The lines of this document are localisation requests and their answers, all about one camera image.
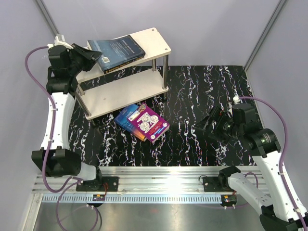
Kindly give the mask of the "black book with circles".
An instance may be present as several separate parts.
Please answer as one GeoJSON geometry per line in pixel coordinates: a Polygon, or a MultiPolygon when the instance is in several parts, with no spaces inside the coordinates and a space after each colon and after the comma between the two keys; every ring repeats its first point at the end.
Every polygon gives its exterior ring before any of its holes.
{"type": "Polygon", "coordinates": [[[137,61],[137,60],[140,60],[140,59],[142,59],[142,58],[143,58],[143,57],[137,57],[137,58],[132,59],[132,60],[129,60],[129,61],[123,63],[123,64],[119,64],[119,65],[117,65],[117,66],[115,66],[115,67],[113,67],[113,68],[110,68],[110,69],[108,69],[108,70],[104,70],[104,71],[102,70],[102,73],[103,73],[103,74],[108,74],[108,73],[110,73],[110,72],[112,72],[112,71],[118,70],[119,68],[124,67],[124,66],[126,66],[126,65],[128,65],[128,64],[130,64],[130,63],[133,63],[133,62],[135,62],[135,61],[137,61]]]}

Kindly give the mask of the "dark blue book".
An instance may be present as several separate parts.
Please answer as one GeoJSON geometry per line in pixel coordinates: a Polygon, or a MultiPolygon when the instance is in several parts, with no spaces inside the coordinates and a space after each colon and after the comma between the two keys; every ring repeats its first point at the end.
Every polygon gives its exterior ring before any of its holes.
{"type": "Polygon", "coordinates": [[[111,40],[88,40],[87,45],[90,50],[102,53],[97,63],[103,71],[146,55],[145,50],[130,35],[111,40]]]}

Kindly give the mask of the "purple puzzle book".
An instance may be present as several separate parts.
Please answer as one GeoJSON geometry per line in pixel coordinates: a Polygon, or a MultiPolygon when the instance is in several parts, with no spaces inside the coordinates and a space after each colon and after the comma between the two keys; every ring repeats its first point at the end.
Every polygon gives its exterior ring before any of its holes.
{"type": "Polygon", "coordinates": [[[156,142],[170,127],[168,122],[145,103],[138,106],[127,120],[151,143],[156,142]]]}

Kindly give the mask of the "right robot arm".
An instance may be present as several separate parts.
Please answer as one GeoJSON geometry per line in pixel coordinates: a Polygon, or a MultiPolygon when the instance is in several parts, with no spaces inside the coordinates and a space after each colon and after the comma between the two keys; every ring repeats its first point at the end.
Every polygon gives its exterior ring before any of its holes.
{"type": "Polygon", "coordinates": [[[274,132],[258,122],[254,106],[238,103],[230,111],[215,106],[195,125],[208,137],[222,143],[238,140],[252,155],[269,195],[249,182],[235,167],[220,170],[218,186],[223,191],[233,190],[242,195],[258,213],[266,231],[306,231],[308,211],[298,199],[286,168],[281,163],[281,146],[274,132]]]}

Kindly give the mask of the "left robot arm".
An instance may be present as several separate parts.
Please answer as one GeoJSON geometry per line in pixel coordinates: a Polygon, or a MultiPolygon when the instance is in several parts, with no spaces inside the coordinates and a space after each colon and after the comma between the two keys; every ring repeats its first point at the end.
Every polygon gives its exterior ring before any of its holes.
{"type": "Polygon", "coordinates": [[[78,184],[99,191],[103,187],[103,177],[97,166],[81,161],[79,155],[70,150],[68,130],[77,97],[77,75],[90,71],[101,57],[101,52],[91,51],[76,44],[48,45],[48,76],[46,86],[39,87],[48,97],[48,119],[40,149],[33,151],[31,159],[42,172],[43,182],[50,192],[48,177],[68,176],[78,184]]]}

